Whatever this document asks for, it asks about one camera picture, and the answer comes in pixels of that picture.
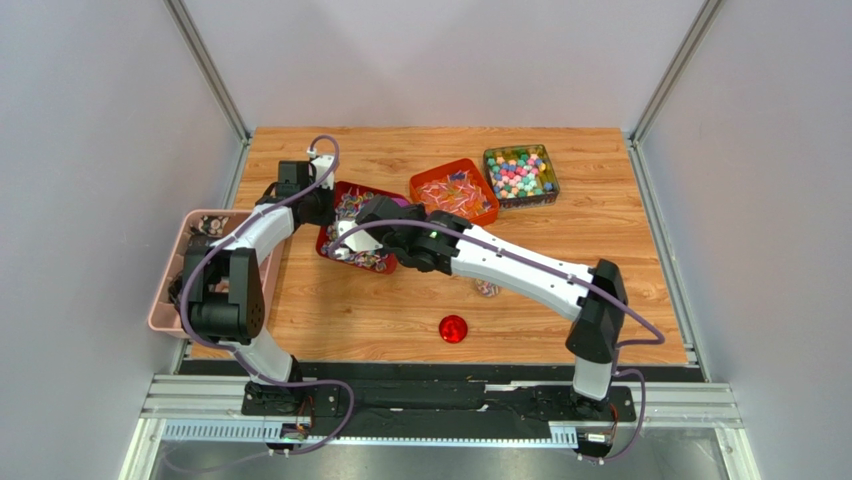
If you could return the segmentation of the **red tray of swirl lollipops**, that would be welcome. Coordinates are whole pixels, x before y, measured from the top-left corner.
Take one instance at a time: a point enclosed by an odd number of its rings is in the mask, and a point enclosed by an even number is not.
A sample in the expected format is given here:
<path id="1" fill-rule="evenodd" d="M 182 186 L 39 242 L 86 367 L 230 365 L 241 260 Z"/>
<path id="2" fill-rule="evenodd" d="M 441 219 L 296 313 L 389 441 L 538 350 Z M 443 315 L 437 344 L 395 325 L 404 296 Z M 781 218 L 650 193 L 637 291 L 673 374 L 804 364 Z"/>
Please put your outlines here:
<path id="1" fill-rule="evenodd" d="M 354 219 L 360 209 L 374 196 L 385 195 L 389 197 L 404 197 L 400 194 L 384 191 L 364 185 L 359 185 L 350 182 L 338 182 L 335 186 L 335 222 L 341 219 Z M 336 239 L 337 234 L 334 231 L 334 226 L 329 225 L 318 234 L 315 250 L 316 253 L 323 258 L 335 261 L 336 259 L 328 256 L 328 248 Z M 341 260 L 342 263 L 360 268 L 362 270 L 377 274 L 390 275 L 392 274 L 398 262 L 393 255 L 362 252 L 351 257 Z"/>

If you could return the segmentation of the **clear plastic jar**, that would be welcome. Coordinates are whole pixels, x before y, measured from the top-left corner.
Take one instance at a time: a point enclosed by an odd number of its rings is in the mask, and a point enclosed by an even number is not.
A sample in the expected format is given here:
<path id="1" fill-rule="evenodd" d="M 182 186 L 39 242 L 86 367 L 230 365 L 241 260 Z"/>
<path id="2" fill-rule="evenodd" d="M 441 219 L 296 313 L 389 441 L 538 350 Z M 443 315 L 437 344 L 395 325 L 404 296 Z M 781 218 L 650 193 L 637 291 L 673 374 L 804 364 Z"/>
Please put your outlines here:
<path id="1" fill-rule="evenodd" d="M 501 291 L 498 285 L 479 279 L 474 281 L 474 287 L 476 291 L 485 298 L 496 297 Z"/>

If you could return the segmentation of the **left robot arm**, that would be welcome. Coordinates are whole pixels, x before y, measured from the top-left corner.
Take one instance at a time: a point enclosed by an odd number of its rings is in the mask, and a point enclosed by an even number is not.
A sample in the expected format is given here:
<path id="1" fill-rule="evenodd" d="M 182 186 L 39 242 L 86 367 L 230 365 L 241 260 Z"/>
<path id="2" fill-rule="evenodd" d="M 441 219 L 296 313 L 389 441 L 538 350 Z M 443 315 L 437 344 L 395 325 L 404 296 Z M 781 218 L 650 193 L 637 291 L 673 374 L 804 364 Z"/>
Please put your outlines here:
<path id="1" fill-rule="evenodd" d="M 301 225 L 330 222 L 338 164 L 332 155 L 280 162 L 277 180 L 247 219 L 209 245 L 188 247 L 184 260 L 178 304 L 184 331 L 199 344 L 230 353 L 254 383 L 295 398 L 309 384 L 265 326 L 260 265 Z"/>

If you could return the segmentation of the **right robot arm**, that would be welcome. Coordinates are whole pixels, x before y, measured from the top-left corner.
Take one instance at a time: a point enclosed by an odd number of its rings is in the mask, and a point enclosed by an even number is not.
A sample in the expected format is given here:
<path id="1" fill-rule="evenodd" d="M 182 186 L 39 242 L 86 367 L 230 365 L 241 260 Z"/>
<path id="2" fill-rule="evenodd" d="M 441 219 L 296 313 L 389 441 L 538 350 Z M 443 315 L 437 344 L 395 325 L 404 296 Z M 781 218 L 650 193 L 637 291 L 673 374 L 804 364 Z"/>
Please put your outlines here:
<path id="1" fill-rule="evenodd" d="M 378 195 L 352 220 L 340 220 L 333 252 L 376 250 L 404 267 L 489 282 L 532 299 L 567 319 L 567 349 L 575 357 L 572 390 L 589 401 L 607 398 L 628 297 L 620 268 L 538 254 L 471 221 L 422 204 L 401 205 Z"/>

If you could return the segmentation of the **clear tray of colourful candies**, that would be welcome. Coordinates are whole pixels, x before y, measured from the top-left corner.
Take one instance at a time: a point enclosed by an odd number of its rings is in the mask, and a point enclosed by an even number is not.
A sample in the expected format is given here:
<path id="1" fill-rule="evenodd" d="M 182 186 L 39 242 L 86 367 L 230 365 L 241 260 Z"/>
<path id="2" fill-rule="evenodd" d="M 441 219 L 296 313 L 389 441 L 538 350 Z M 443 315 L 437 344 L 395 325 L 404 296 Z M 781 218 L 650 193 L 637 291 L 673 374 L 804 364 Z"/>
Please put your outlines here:
<path id="1" fill-rule="evenodd" d="M 501 210 L 548 206 L 559 196 L 559 181 L 543 144 L 486 149 L 482 163 Z"/>

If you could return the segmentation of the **orange tray of lollipops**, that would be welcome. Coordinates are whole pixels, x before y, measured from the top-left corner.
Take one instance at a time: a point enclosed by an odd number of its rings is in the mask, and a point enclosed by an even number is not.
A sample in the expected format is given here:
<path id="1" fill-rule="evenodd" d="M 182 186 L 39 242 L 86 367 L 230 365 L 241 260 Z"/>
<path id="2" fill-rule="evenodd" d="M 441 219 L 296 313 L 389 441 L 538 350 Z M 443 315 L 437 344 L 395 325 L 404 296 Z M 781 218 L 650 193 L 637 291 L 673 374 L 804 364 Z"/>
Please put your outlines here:
<path id="1" fill-rule="evenodd" d="M 469 158 L 441 164 L 409 179 L 414 203 L 428 212 L 445 211 L 486 226 L 498 218 L 499 203 L 492 187 Z"/>

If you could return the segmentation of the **red jar lid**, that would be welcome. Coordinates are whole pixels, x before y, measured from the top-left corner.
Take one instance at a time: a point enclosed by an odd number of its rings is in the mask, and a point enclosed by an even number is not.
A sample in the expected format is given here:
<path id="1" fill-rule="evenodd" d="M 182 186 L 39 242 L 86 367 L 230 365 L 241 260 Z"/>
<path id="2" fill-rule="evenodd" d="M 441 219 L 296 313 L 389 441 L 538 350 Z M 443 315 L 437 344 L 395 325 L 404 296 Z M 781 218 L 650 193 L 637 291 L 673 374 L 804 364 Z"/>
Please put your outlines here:
<path id="1" fill-rule="evenodd" d="M 468 324 L 458 315 L 447 315 L 439 322 L 438 331 L 443 341 L 457 344 L 467 337 Z"/>

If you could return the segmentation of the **pink organizer basket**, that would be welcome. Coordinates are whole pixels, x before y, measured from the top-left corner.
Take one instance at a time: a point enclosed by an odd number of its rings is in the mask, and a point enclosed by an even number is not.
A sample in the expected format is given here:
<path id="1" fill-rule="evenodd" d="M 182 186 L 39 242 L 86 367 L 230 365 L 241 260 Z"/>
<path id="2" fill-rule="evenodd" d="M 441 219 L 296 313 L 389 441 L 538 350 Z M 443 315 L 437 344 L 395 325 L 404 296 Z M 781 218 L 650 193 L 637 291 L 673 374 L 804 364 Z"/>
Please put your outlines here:
<path id="1" fill-rule="evenodd" d="M 184 217 L 168 267 L 162 277 L 158 293 L 149 312 L 147 323 L 151 330 L 168 334 L 178 339 L 188 339 L 188 335 L 185 333 L 181 324 L 179 311 L 170 299 L 169 287 L 183 273 L 184 254 L 190 237 L 193 235 L 192 228 L 201 229 L 204 220 L 208 222 L 219 220 L 222 232 L 214 233 L 213 237 L 221 238 L 235 230 L 251 213 L 251 210 L 198 209 L 190 211 Z M 272 301 L 284 250 L 285 242 L 282 241 L 259 264 L 262 294 L 265 303 L 264 324 L 267 323 L 271 315 Z"/>

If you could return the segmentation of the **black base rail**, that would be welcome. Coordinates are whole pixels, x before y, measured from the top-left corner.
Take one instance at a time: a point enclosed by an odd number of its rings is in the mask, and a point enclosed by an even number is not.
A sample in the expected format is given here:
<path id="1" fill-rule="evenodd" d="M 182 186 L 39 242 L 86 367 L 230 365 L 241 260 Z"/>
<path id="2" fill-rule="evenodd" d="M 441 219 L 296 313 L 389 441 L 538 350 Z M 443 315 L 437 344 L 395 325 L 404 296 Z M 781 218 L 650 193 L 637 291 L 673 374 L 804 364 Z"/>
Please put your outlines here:
<path id="1" fill-rule="evenodd" d="M 600 400 L 573 391 L 570 365 L 304 362 L 305 386 L 246 384 L 247 416 L 301 416 L 314 434 L 436 440 L 539 440 L 552 422 L 626 426 L 640 402 L 615 386 Z"/>

